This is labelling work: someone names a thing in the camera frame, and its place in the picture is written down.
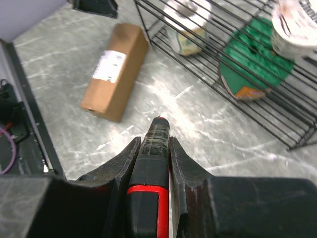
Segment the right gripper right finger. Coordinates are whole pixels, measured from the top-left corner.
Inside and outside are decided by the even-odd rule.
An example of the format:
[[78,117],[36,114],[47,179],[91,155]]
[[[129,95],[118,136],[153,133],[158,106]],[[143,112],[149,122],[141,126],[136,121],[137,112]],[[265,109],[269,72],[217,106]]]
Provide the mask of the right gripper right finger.
[[211,174],[187,155],[175,137],[170,139],[170,175],[174,237],[213,237],[207,184]]

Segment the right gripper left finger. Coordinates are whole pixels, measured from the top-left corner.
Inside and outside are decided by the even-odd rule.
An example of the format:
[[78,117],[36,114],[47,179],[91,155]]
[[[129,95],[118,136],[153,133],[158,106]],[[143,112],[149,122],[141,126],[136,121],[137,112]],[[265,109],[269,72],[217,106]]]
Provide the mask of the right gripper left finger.
[[102,213],[102,238],[124,236],[125,197],[140,146],[141,138],[133,138],[118,155],[77,179],[106,196],[103,202],[93,202]]

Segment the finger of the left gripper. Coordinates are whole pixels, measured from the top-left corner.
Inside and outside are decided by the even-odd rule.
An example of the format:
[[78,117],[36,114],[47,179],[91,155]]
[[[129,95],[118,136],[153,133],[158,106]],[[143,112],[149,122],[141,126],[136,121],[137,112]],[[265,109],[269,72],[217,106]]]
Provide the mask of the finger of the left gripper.
[[115,0],[70,0],[69,3],[77,11],[109,18],[118,17],[118,4]]

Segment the red utility knife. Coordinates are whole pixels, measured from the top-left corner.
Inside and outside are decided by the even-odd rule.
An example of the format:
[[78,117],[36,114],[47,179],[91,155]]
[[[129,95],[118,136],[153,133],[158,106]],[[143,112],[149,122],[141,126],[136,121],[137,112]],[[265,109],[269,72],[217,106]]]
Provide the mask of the red utility knife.
[[170,125],[155,117],[139,149],[127,190],[127,238],[169,236]]

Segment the brown cardboard express box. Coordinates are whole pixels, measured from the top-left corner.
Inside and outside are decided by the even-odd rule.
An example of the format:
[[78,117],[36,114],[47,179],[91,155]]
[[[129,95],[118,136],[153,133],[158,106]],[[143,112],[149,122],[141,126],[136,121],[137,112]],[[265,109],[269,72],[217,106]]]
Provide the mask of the brown cardboard express box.
[[97,117],[119,122],[148,48],[140,26],[116,24],[83,96],[81,108]]

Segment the Chobani yogurt cup in rack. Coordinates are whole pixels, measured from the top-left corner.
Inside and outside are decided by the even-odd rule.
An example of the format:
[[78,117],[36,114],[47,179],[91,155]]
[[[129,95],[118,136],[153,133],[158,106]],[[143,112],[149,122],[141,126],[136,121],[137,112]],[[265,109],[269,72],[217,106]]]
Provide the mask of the Chobani yogurt cup in rack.
[[317,50],[317,2],[279,0],[271,13],[273,49],[287,59],[303,58]]

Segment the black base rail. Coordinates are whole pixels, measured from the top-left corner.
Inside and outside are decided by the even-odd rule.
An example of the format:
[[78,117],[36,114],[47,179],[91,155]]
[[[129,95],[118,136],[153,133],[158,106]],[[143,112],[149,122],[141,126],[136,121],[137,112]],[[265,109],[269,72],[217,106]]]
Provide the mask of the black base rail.
[[64,171],[13,43],[0,43],[0,169],[7,175]]

